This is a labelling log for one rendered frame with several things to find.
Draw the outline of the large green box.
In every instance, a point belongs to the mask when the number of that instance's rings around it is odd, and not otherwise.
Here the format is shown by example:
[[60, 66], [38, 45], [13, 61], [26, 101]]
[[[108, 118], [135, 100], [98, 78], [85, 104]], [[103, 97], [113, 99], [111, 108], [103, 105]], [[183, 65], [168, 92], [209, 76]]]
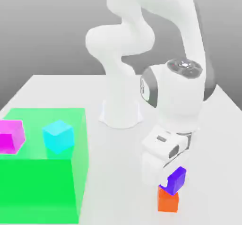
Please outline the large green box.
[[[12, 108], [26, 141], [17, 154], [0, 154], [0, 224], [78, 224], [88, 171], [84, 108]], [[73, 128], [74, 146], [55, 154], [42, 129], [61, 120]]]

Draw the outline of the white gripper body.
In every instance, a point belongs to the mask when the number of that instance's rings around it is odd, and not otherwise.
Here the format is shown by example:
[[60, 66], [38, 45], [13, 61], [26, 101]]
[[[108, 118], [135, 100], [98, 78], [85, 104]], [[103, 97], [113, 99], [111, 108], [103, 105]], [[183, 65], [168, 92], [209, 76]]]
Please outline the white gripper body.
[[178, 154], [168, 163], [148, 152], [143, 152], [141, 157], [142, 180], [150, 186], [167, 187], [168, 177], [185, 162], [185, 152]]

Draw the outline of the small orange cube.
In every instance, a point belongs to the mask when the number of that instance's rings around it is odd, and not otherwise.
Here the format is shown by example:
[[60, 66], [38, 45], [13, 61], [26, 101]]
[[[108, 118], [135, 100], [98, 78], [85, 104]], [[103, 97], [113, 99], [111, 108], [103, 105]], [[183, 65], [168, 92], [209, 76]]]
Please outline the small orange cube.
[[178, 211], [179, 194], [174, 195], [166, 192], [161, 186], [158, 186], [157, 192], [157, 210], [162, 212], [174, 212]]

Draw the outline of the small cyan cube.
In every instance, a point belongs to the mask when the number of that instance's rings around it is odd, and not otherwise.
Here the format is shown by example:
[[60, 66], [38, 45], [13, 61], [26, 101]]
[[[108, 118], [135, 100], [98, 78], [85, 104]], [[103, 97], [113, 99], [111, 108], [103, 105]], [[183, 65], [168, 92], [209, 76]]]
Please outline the small cyan cube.
[[62, 120], [43, 127], [42, 134], [45, 146], [54, 154], [58, 155], [74, 146], [73, 127]]

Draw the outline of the small purple cube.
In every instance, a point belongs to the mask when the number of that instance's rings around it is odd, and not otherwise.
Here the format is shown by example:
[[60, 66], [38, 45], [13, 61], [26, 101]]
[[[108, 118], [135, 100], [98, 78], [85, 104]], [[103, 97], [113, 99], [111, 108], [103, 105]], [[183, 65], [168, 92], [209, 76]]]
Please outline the small purple cube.
[[184, 185], [185, 176], [186, 169], [180, 166], [168, 177], [166, 187], [162, 186], [161, 184], [158, 187], [174, 196], [176, 192]]

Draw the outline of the small magenta cube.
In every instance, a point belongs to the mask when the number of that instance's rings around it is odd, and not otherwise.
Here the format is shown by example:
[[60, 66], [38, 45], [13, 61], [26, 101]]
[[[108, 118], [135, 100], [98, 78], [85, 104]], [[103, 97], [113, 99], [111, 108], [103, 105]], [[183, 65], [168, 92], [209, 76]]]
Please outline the small magenta cube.
[[0, 120], [0, 154], [15, 155], [25, 140], [21, 120]]

